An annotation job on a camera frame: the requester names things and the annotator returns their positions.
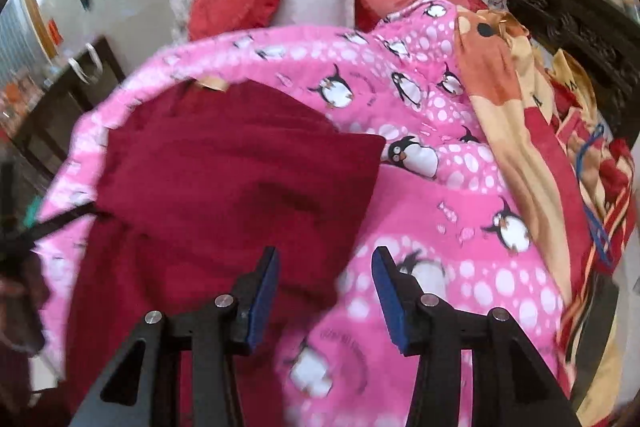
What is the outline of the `dark red fleece garment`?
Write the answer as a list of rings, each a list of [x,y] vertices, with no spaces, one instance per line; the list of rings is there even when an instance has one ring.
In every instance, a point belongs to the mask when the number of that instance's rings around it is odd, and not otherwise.
[[[138,106],[108,135],[96,186],[66,326],[70,408],[143,314],[198,309],[272,246],[277,298],[264,342],[236,373],[247,424],[283,425],[274,350],[286,326],[334,305],[383,146],[254,81],[183,82]]]

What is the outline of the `dark wooden side table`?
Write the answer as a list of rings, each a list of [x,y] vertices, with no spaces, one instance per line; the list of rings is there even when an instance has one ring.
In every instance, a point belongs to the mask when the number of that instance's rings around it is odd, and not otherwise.
[[[44,82],[43,94],[27,105],[26,114],[8,132],[17,152],[36,172],[51,180],[70,151],[70,132],[79,117],[90,112],[126,79],[126,75],[104,36],[89,42],[104,65],[97,84],[82,83],[68,66]]]

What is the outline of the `pink penguin blanket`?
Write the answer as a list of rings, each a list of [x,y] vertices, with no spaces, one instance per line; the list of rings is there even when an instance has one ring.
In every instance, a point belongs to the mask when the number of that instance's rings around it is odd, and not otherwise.
[[[418,0],[368,32],[323,26],[237,31],[150,58],[82,117],[43,211],[96,202],[107,138],[143,103],[183,82],[224,91],[254,81],[326,116],[341,132],[384,141],[373,193],[332,307],[283,329],[274,370],[281,426],[399,426],[416,360],[390,340],[371,275],[384,246],[427,293],[464,311],[503,306],[552,363],[561,297],[506,188],[460,79],[457,8]],[[65,355],[70,304],[96,218],[40,243],[53,288],[44,311]]]

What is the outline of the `orange cartoon blanket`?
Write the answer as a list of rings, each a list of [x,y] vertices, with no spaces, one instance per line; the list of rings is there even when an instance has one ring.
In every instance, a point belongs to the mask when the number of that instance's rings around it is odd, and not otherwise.
[[[620,391],[613,274],[636,224],[634,160],[608,139],[585,69],[545,63],[507,12],[458,9],[454,54],[506,185],[562,296],[560,383],[582,425],[603,426]]]

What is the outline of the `red heart cushion left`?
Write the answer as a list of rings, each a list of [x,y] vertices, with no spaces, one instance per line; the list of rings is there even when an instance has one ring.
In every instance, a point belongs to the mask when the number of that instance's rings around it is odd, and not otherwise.
[[[193,0],[188,24],[190,41],[226,32],[268,27],[281,0]]]

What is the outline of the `dark carved wooden nightstand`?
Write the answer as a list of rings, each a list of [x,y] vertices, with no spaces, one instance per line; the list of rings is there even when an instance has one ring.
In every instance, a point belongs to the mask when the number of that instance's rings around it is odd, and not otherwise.
[[[608,0],[506,0],[549,52],[576,58],[616,138],[639,138],[639,25]]]

